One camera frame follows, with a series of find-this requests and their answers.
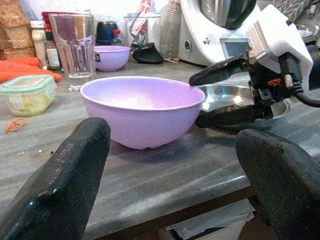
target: rubber band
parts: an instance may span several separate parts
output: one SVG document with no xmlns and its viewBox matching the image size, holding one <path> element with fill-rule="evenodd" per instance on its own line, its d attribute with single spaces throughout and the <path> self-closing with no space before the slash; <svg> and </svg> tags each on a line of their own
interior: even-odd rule
<svg viewBox="0 0 320 240">
<path fill-rule="evenodd" d="M 9 126 L 7 127 L 5 133 L 18 131 L 22 128 L 22 126 L 26 125 L 27 123 L 27 119 L 17 118 L 16 120 L 13 120 L 9 123 Z"/>
</svg>

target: purple bowl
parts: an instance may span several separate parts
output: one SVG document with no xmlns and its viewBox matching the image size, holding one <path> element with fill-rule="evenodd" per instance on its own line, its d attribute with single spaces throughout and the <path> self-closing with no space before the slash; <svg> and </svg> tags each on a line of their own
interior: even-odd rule
<svg viewBox="0 0 320 240">
<path fill-rule="evenodd" d="M 128 62 L 130 48 L 127 46 L 95 46 L 95 67 L 103 72 L 113 72 Z"/>
<path fill-rule="evenodd" d="M 205 94 L 159 77 L 119 76 L 81 87 L 90 117 L 111 127 L 111 139 L 133 149 L 156 148 L 181 137 L 195 122 Z"/>
</svg>

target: black object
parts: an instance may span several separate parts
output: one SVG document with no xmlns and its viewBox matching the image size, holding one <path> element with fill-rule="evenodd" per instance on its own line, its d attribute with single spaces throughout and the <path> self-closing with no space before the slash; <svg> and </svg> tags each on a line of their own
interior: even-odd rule
<svg viewBox="0 0 320 240">
<path fill-rule="evenodd" d="M 320 239 L 320 165 L 299 145 L 253 129 L 236 154 L 279 240 Z"/>
<path fill-rule="evenodd" d="M 132 56 L 141 64 L 161 64 L 164 61 L 164 58 L 158 52 L 153 42 L 136 48 Z"/>
<path fill-rule="evenodd" d="M 229 126 L 241 123 L 254 123 L 256 119 L 264 119 L 266 109 L 262 104 L 238 106 L 228 105 L 220 107 L 211 112 L 201 114 L 195 121 L 199 128 L 210 128 L 214 126 Z"/>
<path fill-rule="evenodd" d="M 315 36 L 313 36 L 313 35 L 304 36 L 304 37 L 302 37 L 302 40 L 306 46 L 316 45 L 316 42 L 317 42 Z"/>
<path fill-rule="evenodd" d="M 226 20 L 225 28 L 236 30 L 241 27 L 242 23 L 250 15 L 256 6 L 257 0 L 234 0 L 230 3 L 230 9 Z"/>
<path fill-rule="evenodd" d="M 82 121 L 14 197 L 0 220 L 0 239 L 80 240 L 109 148 L 108 123 Z"/>
<path fill-rule="evenodd" d="M 320 51 L 315 45 L 306 47 L 313 60 L 313 67 L 309 76 L 309 90 L 320 87 Z"/>
<path fill-rule="evenodd" d="M 314 62 L 309 77 L 310 89 L 320 88 L 320 51 L 314 45 L 307 46 L 307 49 Z M 299 60 L 290 53 L 284 53 L 278 57 L 278 61 L 280 73 L 261 65 L 248 48 L 240 57 L 218 62 L 192 75 L 189 83 L 196 86 L 218 83 L 228 79 L 232 74 L 248 71 L 248 85 L 253 98 L 253 105 L 230 105 L 199 115 L 195 122 L 198 127 L 236 125 L 252 123 L 255 119 L 272 119 L 274 115 L 271 106 L 291 96 L 308 106 L 320 108 L 320 100 L 310 99 L 303 94 Z"/>
<path fill-rule="evenodd" d="M 210 65 L 189 78 L 191 86 L 215 84 L 228 79 L 231 75 L 247 71 L 246 61 L 240 57 L 232 57 L 227 60 Z"/>
<path fill-rule="evenodd" d="M 115 38 L 114 30 L 118 26 L 115 21 L 100 21 L 96 26 L 96 43 L 99 45 L 111 45 Z"/>
</svg>

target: small purple bowl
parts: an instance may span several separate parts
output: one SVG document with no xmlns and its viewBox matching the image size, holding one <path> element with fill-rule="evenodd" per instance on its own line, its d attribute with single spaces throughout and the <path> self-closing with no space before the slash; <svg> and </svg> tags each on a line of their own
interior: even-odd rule
<svg viewBox="0 0 320 240">
<path fill-rule="evenodd" d="M 127 46 L 95 46 L 95 67 L 102 72 L 113 72 L 128 62 L 130 48 Z"/>
</svg>

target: metal bowl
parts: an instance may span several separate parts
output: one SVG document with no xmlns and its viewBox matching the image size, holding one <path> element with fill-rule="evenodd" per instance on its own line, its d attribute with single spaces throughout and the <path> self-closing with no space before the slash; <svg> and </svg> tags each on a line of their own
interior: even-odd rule
<svg viewBox="0 0 320 240">
<path fill-rule="evenodd" d="M 205 99 L 201 105 L 201 111 L 211 112 L 215 109 L 236 104 L 245 106 L 253 104 L 253 98 L 249 87 L 237 86 L 223 83 L 202 85 L 198 87 L 205 93 Z M 254 123 L 242 123 L 231 126 L 231 128 L 269 128 L 272 124 L 286 115 L 290 110 L 289 101 L 276 102 L 271 106 L 272 119 L 257 119 Z"/>
</svg>

